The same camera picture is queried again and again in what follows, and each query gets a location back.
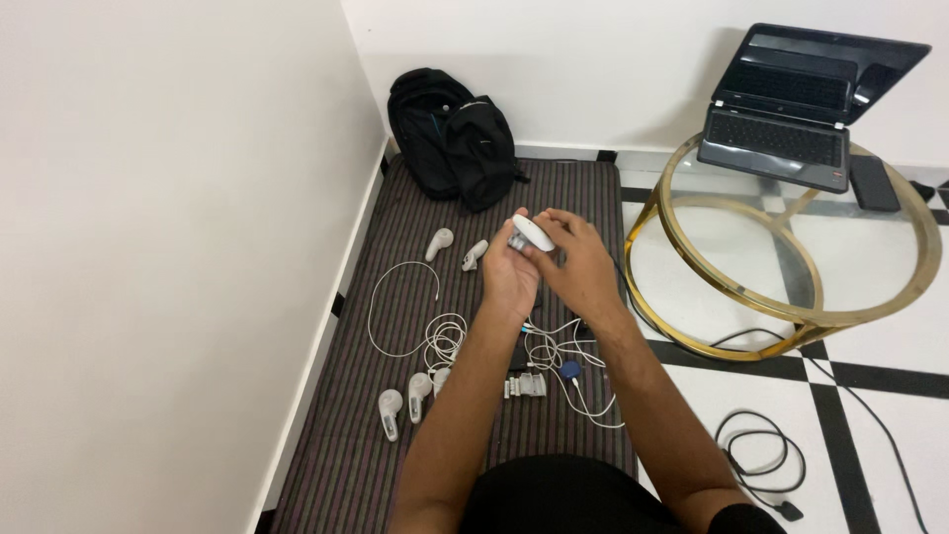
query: hand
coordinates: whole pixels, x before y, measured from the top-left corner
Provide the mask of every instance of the hand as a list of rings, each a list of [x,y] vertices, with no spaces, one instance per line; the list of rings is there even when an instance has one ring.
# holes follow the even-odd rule
[[[528,210],[520,208],[516,213],[526,217]],[[508,246],[513,229],[514,223],[505,220],[484,255],[484,301],[481,307],[491,306],[495,313],[508,315],[520,324],[533,309],[540,273],[526,257]]]
[[[596,329],[626,307],[620,298],[610,257],[596,228],[568,211],[548,208],[533,218],[550,240],[567,253],[564,267],[534,247],[525,255],[561,300]]]

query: person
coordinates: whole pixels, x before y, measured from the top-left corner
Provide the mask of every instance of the person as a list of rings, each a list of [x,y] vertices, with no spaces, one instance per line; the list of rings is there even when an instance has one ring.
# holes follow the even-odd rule
[[[481,306],[405,457],[389,532],[784,532],[738,487],[652,354],[596,228],[556,209],[533,221],[566,260],[561,267],[536,248],[522,255],[507,246],[510,219],[494,236]],[[596,336],[629,440],[661,503],[617,468],[570,455],[519,458],[478,476],[540,277]]]

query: white charging cable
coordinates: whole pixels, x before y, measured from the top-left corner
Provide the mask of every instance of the white charging cable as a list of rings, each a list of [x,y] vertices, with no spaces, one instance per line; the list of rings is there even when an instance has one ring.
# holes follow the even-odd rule
[[[435,275],[436,289],[435,289],[435,300],[438,301],[438,294],[441,291],[441,280],[438,278],[438,273],[435,272],[435,269],[432,269],[428,264],[422,263],[421,261],[404,261],[402,263],[397,263],[389,268],[379,281],[376,282],[376,287],[372,290],[372,296],[369,298],[369,317],[365,321],[365,330],[369,334],[369,342],[372,343],[372,346],[376,348],[377,351],[383,353],[387,356],[392,356],[394,358],[403,358],[410,354],[417,352],[422,347],[425,347],[425,350],[422,352],[422,359],[425,361],[425,367],[428,368],[428,379],[432,380],[432,373],[441,368],[451,367],[455,363],[455,356],[458,354],[458,350],[461,348],[461,344],[465,341],[465,336],[468,334],[468,323],[465,321],[465,318],[458,314],[442,314],[431,321],[428,325],[425,326],[425,337],[422,339],[415,349],[412,349],[405,354],[392,354],[384,351],[377,343],[376,339],[372,336],[372,308],[376,302],[376,292],[379,290],[379,286],[382,284],[382,281],[385,280],[385,277],[389,276],[389,273],[392,273],[397,268],[403,265],[421,265],[422,267],[428,269]],[[460,321],[460,324],[457,321],[445,320],[436,325],[436,323],[443,317],[457,317],[457,321]],[[433,351],[437,356],[437,360],[434,362],[428,361],[428,352]]]
[[[552,335],[557,334],[570,326],[574,326],[573,339],[569,341],[565,341],[563,343],[557,343],[556,340],[552,337]],[[603,410],[596,413],[592,413],[590,412],[589,408],[586,406],[586,400],[584,399],[583,392],[580,390],[580,383],[577,381],[576,378],[572,378],[570,381],[573,383],[573,386],[577,390],[577,397],[579,398],[580,406],[582,406],[583,409],[580,410],[579,408],[574,406],[573,402],[570,400],[570,395],[569,395],[569,392],[567,391],[567,385],[564,383],[564,379],[560,376],[560,373],[559,373],[560,368],[563,367],[564,365],[564,357],[563,357],[564,353],[579,354],[584,358],[584,360],[587,363],[596,367],[600,367],[600,368],[605,367],[605,363],[603,362],[603,360],[594,356],[591,353],[584,351],[583,348],[581,348],[580,346],[581,343],[596,343],[596,340],[594,339],[578,340],[577,332],[579,331],[579,329],[580,329],[579,318],[573,319],[572,321],[569,321],[564,326],[553,331],[545,331],[545,330],[541,330],[540,328],[537,328],[537,326],[535,326],[533,322],[530,321],[530,318],[528,318],[528,322],[525,323],[524,325],[524,332],[527,334],[525,336],[525,345],[527,344],[527,338],[530,337],[531,335],[538,335],[543,340],[541,344],[531,347],[530,349],[527,350],[528,360],[529,360],[528,366],[534,367],[540,370],[552,371],[553,375],[557,378],[557,382],[560,383],[560,388],[564,391],[564,396],[567,398],[567,404],[569,404],[570,407],[574,411],[576,411],[577,413],[580,413],[581,415],[589,419],[590,423],[593,423],[594,425],[598,427],[602,427],[604,429],[621,429],[622,427],[625,426],[625,423],[621,423],[619,425],[607,425],[604,423],[600,423],[599,421],[596,420],[597,417],[603,417],[604,415],[606,415],[609,409],[613,407],[613,404],[616,402],[616,393],[613,394],[613,398],[610,399],[609,403],[606,404],[606,407],[603,408]],[[576,349],[575,350],[567,349],[566,347],[569,345],[573,345],[574,347],[576,347]],[[535,355],[534,353],[538,351],[544,351],[546,352],[546,355]]]

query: gold table frame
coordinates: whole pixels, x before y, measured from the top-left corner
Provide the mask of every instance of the gold table frame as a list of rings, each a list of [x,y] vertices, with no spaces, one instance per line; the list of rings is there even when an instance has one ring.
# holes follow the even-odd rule
[[[763,211],[737,200],[728,200],[721,197],[702,196],[698,194],[673,199],[671,194],[672,176],[676,167],[686,154],[698,147],[701,140],[702,134],[698,133],[683,143],[682,146],[679,147],[679,150],[669,159],[669,162],[662,170],[659,182],[656,184],[656,187],[653,188],[652,194],[649,195],[649,200],[642,208],[642,212],[636,219],[636,223],[626,236],[625,246],[623,247],[623,270],[626,284],[629,286],[630,293],[633,295],[633,306],[636,306],[642,318],[647,323],[650,323],[650,326],[655,327],[656,330],[666,337],[669,337],[696,353],[706,356],[727,360],[756,361],[777,356],[791,349],[796,349],[845,328],[894,314],[919,298],[936,277],[936,271],[940,267],[940,259],[942,258],[942,240],[936,220],[912,184],[900,175],[899,172],[894,170],[893,167],[884,163],[886,174],[889,176],[890,182],[893,184],[893,189],[896,191],[897,198],[900,200],[902,211],[904,215],[908,217],[916,233],[917,259],[913,276],[895,297],[883,304],[851,312],[824,311],[824,293],[817,265],[801,242],[788,230],[785,224],[792,215],[800,211],[813,200],[819,191],[816,189],[807,190],[797,201],[793,202],[783,214],[777,217],[772,217]],[[850,144],[850,154],[872,155],[869,151],[854,143]],[[810,273],[811,289],[813,290],[814,296],[813,308],[794,306],[768,298],[740,285],[724,275],[712,265],[711,262],[705,259],[705,257],[698,252],[696,247],[693,246],[689,238],[685,236],[673,211],[674,207],[679,206],[704,206],[727,209],[756,220],[768,228],[791,250],[796,251],[798,260]],[[775,343],[770,347],[758,351],[740,352],[710,347],[701,341],[683,334],[663,321],[642,297],[636,280],[633,278],[632,265],[629,258],[633,240],[636,239],[636,236],[643,226],[653,217],[659,217],[665,235],[669,237],[672,246],[696,274],[726,296],[749,308],[757,310],[762,314],[771,315],[795,323],[794,334],[788,339]]]

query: white wall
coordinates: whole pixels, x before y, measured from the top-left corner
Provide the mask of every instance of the white wall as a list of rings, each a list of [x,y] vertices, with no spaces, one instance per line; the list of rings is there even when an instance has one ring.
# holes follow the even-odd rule
[[[0,531],[245,531],[384,140],[339,2],[0,12]]]
[[[439,67],[489,94],[518,143],[661,149],[701,130],[724,68],[755,22],[930,44],[852,128],[891,162],[949,165],[944,0],[343,0],[384,113],[393,80]]]

